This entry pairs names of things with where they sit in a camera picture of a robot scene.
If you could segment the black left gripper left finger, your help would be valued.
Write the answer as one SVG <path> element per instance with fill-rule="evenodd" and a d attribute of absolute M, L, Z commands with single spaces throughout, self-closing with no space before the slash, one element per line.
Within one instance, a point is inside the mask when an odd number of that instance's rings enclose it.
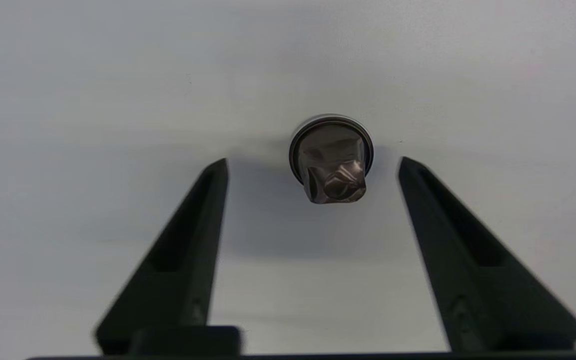
<path fill-rule="evenodd" d="M 98 324 L 103 355 L 203 351 L 228 181 L 224 158 L 199 174 Z"/>

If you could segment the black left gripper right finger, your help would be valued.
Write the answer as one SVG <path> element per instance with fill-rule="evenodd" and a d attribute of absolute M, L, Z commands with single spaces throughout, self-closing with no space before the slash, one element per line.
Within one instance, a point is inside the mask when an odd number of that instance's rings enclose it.
<path fill-rule="evenodd" d="M 573 350 L 576 317 L 421 162 L 398 180 L 452 351 Z"/>

